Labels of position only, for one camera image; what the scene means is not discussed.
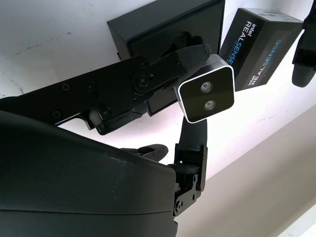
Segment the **screw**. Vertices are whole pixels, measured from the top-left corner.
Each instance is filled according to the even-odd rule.
[[[88,83],[88,90],[90,92],[94,92],[95,91],[95,84],[94,84],[94,82],[89,82]]]
[[[145,67],[147,67],[147,62],[146,62],[146,61],[143,61],[143,62],[142,62],[142,65],[141,65],[141,67],[142,67],[142,68],[145,68]]]
[[[105,110],[103,111],[102,114],[103,114],[103,119],[106,119],[111,115],[111,112],[109,110]]]
[[[148,85],[148,79],[147,77],[145,77],[144,75],[140,76],[138,78],[138,84],[141,86],[141,87],[146,87]]]
[[[59,110],[55,110],[51,113],[51,116],[54,118],[54,119],[59,119],[61,117],[61,111]]]
[[[68,91],[68,90],[71,89],[71,88],[70,88],[70,85],[69,85],[68,83],[63,83],[63,84],[61,85],[61,88],[62,88],[64,91]]]
[[[178,201],[176,204],[176,212],[179,212],[181,209],[181,203]]]

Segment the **camera sensor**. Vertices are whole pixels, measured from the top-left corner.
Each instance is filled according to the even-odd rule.
[[[201,86],[201,91],[202,91],[203,93],[208,93],[208,92],[211,91],[212,87],[213,87],[213,84],[210,83],[209,81],[207,81],[207,82],[205,82],[205,83],[202,84],[202,86]]]

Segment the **black plastic casing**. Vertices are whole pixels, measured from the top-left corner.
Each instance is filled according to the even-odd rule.
[[[0,111],[1,237],[175,237],[175,171]]]
[[[157,0],[108,22],[121,60],[145,56],[149,63],[178,49],[208,44],[219,53],[225,0]],[[177,101],[173,90],[148,102],[154,115]]]

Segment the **black mechanical bracket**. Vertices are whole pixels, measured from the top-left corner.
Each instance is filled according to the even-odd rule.
[[[301,36],[294,55],[292,82],[299,87],[307,86],[316,74],[316,0],[303,23]]]

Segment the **realsense logo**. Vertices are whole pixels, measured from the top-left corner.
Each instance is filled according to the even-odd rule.
[[[243,44],[244,39],[249,36],[252,37],[252,33],[254,32],[257,25],[247,21],[246,25],[242,29],[241,35],[238,40],[236,40],[231,53],[229,54],[227,62],[232,65],[236,59],[236,56]]]

